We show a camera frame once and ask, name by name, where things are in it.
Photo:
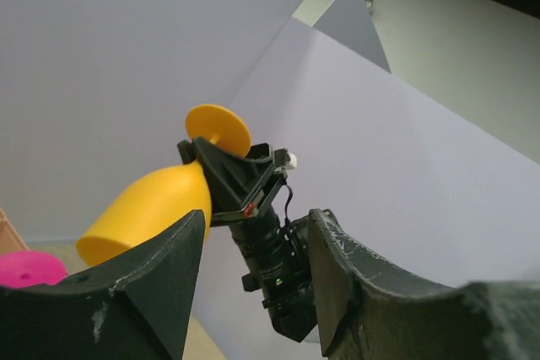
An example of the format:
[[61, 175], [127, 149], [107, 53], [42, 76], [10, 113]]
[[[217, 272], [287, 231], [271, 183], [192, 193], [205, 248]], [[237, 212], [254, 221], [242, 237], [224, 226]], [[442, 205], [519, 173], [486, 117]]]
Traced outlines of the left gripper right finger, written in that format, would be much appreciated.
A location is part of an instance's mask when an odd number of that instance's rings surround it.
[[308, 229], [323, 357], [539, 357], [538, 282], [447, 287], [370, 250], [329, 211], [311, 210]]

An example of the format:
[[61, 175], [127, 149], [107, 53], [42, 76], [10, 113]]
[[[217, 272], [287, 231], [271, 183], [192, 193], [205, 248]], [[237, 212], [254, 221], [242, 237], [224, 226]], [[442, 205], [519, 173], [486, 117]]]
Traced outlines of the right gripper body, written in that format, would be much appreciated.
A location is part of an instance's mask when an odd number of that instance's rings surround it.
[[210, 147], [212, 228], [226, 227], [246, 259], [285, 250], [273, 200], [287, 185], [291, 154], [257, 144], [245, 157]]

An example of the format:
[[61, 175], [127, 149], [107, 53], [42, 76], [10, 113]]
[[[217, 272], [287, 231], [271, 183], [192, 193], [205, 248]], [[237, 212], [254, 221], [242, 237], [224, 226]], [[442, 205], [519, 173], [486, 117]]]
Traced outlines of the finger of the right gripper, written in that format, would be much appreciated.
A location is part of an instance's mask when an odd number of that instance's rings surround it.
[[270, 204], [273, 147], [260, 143], [242, 158], [198, 137], [177, 144], [184, 164], [199, 163], [214, 215], [262, 215]]

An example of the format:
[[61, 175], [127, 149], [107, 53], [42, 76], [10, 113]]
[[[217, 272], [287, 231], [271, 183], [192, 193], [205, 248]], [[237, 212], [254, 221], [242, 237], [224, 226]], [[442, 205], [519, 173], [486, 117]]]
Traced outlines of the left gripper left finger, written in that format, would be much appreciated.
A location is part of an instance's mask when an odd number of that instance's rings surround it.
[[56, 285], [1, 289], [3, 359], [181, 359], [203, 213]]

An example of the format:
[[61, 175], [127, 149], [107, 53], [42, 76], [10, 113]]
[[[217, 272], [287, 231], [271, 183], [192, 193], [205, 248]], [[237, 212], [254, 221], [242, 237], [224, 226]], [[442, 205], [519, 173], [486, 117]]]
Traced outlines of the yellow plastic goblet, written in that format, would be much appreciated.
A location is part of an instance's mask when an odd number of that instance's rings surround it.
[[[194, 107], [186, 115], [187, 136], [210, 142], [244, 158], [251, 147], [245, 122], [233, 111], [213, 104]], [[97, 266], [166, 230], [193, 210], [202, 211], [208, 234], [212, 202], [198, 161], [155, 170], [129, 185], [76, 242], [87, 266]]]

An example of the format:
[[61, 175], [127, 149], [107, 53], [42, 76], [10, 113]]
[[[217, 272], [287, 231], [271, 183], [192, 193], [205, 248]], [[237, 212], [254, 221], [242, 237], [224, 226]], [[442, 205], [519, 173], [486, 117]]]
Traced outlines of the pink plastic goblet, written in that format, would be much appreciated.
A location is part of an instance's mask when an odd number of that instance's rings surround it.
[[26, 250], [1, 255], [1, 285], [4, 287], [56, 285], [67, 276], [64, 264], [46, 252]]

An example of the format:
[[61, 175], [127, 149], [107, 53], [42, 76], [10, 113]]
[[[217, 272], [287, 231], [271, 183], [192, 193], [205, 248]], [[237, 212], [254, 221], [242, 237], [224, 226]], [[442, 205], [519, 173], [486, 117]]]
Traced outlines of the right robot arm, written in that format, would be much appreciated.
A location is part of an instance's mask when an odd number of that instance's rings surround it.
[[242, 158], [202, 137], [178, 144], [185, 164], [199, 163], [212, 202], [210, 225], [226, 227], [249, 269], [245, 291], [261, 291], [273, 329], [303, 341], [317, 324], [308, 255], [308, 220], [280, 218], [273, 200], [288, 185], [296, 157], [267, 143]]

